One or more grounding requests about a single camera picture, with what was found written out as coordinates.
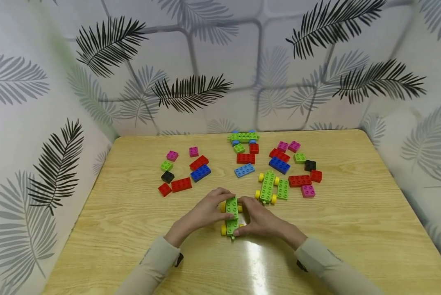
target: wooden table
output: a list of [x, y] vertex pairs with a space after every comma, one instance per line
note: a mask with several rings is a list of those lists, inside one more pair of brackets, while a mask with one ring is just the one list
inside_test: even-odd
[[[441, 257], [389, 171], [360, 130], [260, 133], [255, 172], [237, 179], [227, 134], [122, 137], [116, 140], [44, 294], [112, 294], [156, 236], [209, 190], [223, 186], [253, 196], [258, 174], [280, 140], [301, 143], [323, 180], [316, 197], [291, 188], [289, 200], [268, 205], [274, 214], [325, 243], [387, 294], [441, 294]], [[211, 175], [193, 189], [162, 198], [159, 166], [171, 149], [172, 172], [189, 177], [188, 148], [198, 146]], [[307, 174], [290, 161], [286, 175]], [[277, 176], [286, 178], [279, 172]], [[156, 294], [322, 294], [326, 290], [296, 266], [282, 241], [221, 236], [221, 223], [199, 230], [181, 246], [184, 261]]]

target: person's left hand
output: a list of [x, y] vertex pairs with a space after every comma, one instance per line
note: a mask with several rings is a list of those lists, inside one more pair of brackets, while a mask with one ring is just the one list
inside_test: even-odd
[[216, 221], [233, 218], [234, 216], [230, 213], [220, 213], [217, 211], [217, 206], [221, 202], [232, 197], [235, 197], [235, 195], [223, 187], [212, 190], [186, 215], [173, 224], [165, 235], [165, 240], [178, 248], [193, 231]]

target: leaf-patterned wallpaper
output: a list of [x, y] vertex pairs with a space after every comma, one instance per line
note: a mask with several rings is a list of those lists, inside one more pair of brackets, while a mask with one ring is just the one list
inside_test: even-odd
[[[389, 18], [409, 4], [387, 0], [113, 4], [22, 1], [0, 41], [6, 146], [28, 158], [6, 159], [0, 173], [0, 295], [43, 289], [109, 155], [105, 128], [120, 136], [361, 129], [441, 253], [433, 213], [441, 212], [441, 0], [417, 1], [415, 30]], [[49, 24], [27, 21], [36, 7]], [[1, 15], [8, 9], [0, 4]], [[405, 37], [371, 43], [383, 22]], [[47, 40], [47, 27], [64, 34]], [[27, 35], [38, 41], [29, 47]], [[70, 57], [49, 46], [59, 35]], [[394, 49], [383, 58], [376, 52], [386, 46]]]

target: beige sleeve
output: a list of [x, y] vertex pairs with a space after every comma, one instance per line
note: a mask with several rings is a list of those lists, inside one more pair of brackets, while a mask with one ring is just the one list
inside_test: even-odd
[[174, 265], [180, 250], [159, 236], [150, 245], [142, 261], [134, 268], [115, 295], [150, 295]]
[[307, 271], [319, 277], [333, 294], [384, 294], [316, 239], [308, 238], [295, 254]]

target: hand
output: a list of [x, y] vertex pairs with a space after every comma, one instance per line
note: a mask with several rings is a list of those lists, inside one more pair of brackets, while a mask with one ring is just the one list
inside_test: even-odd
[[189, 212], [175, 221], [171, 229], [165, 235], [168, 243], [179, 248], [181, 243], [195, 230], [208, 226], [220, 220], [228, 220], [234, 216], [230, 213], [220, 213], [217, 206], [227, 199], [235, 197], [233, 193], [222, 187], [209, 192]]
[[258, 236], [277, 236], [294, 250], [305, 242], [307, 236], [296, 226], [278, 218], [259, 201], [251, 197], [237, 200], [250, 215], [250, 223], [234, 231], [234, 236], [254, 234]]

